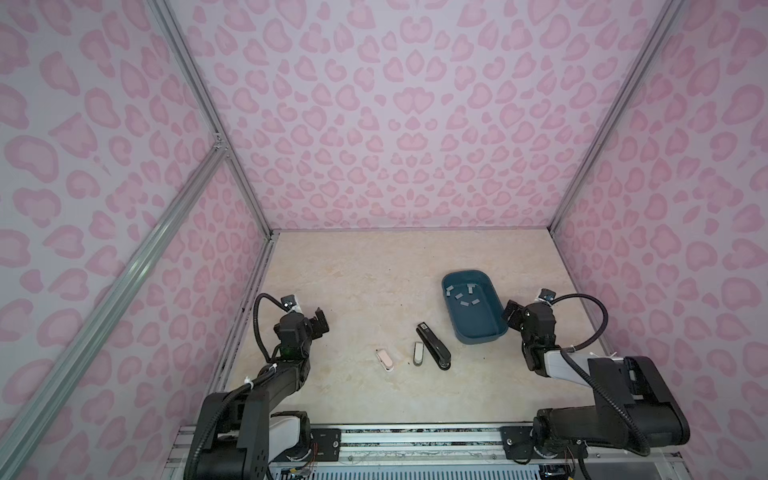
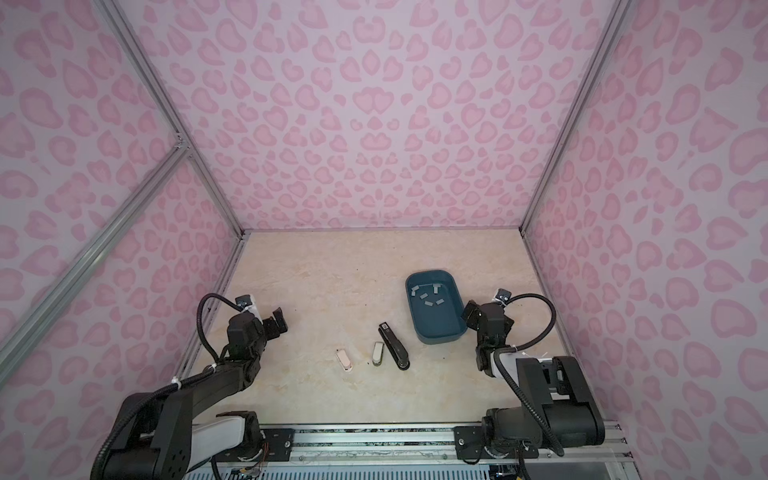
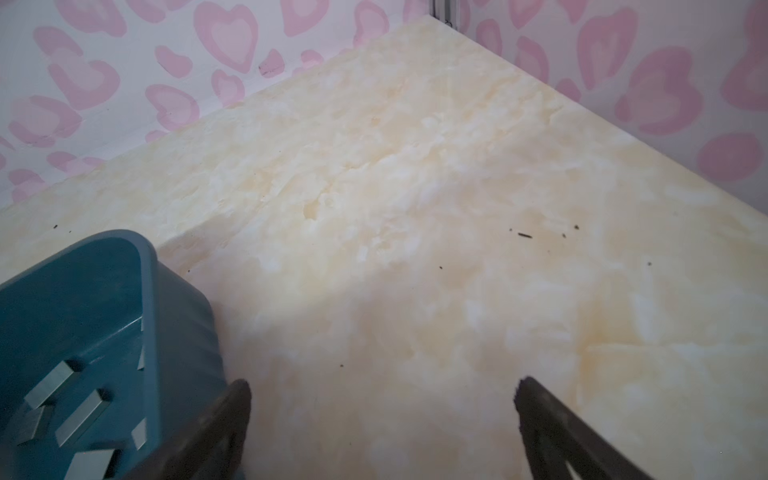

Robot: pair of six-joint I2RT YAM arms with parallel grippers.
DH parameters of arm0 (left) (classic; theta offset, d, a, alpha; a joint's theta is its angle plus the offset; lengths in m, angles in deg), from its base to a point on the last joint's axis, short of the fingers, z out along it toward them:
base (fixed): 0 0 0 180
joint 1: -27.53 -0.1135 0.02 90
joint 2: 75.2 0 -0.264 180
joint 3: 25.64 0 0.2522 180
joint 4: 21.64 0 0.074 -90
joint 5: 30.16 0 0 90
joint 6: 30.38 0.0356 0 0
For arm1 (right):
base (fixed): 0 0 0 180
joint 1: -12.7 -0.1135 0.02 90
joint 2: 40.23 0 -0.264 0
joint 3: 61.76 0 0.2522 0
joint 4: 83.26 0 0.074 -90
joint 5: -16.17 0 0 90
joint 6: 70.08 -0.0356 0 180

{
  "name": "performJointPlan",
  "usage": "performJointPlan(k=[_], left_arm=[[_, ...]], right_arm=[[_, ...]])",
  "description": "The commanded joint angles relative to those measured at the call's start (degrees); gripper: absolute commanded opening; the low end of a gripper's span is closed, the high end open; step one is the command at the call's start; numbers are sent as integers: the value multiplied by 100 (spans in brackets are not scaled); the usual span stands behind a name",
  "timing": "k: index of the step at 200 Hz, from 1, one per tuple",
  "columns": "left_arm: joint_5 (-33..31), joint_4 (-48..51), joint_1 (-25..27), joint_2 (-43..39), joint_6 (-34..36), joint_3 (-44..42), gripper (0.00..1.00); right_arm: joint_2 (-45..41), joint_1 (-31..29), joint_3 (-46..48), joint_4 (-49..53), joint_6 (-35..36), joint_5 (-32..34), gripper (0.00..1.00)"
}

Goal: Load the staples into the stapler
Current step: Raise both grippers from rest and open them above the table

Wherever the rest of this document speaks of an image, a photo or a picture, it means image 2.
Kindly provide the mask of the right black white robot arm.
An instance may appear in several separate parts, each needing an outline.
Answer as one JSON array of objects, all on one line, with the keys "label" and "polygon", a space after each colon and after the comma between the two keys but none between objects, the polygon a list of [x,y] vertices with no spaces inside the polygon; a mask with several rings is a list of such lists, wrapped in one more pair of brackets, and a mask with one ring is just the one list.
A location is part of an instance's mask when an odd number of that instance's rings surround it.
[{"label": "right black white robot arm", "polygon": [[[514,320],[506,314],[506,307],[528,299],[542,301],[550,319],[533,339],[511,345],[507,337]],[[604,420],[576,358],[560,355],[538,359],[526,353],[556,326],[557,311],[548,298],[534,293],[511,296],[501,291],[484,304],[468,301],[462,319],[476,332],[477,369],[502,380],[519,405],[490,408],[478,425],[454,428],[460,461],[475,465],[483,459],[513,459],[523,472],[524,462],[538,457],[542,449],[563,457],[568,448],[603,444]]]}]

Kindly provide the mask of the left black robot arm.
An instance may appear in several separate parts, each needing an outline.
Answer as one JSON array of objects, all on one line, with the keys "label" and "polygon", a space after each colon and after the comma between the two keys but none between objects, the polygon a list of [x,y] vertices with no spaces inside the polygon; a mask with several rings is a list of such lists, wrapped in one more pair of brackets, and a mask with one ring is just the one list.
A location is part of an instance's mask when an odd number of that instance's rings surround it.
[{"label": "left black robot arm", "polygon": [[126,398],[99,448],[92,479],[181,479],[209,461],[263,459],[266,439],[253,411],[197,416],[249,388],[269,341],[288,331],[278,308],[265,320],[244,310],[229,320],[222,358],[187,379]]}]

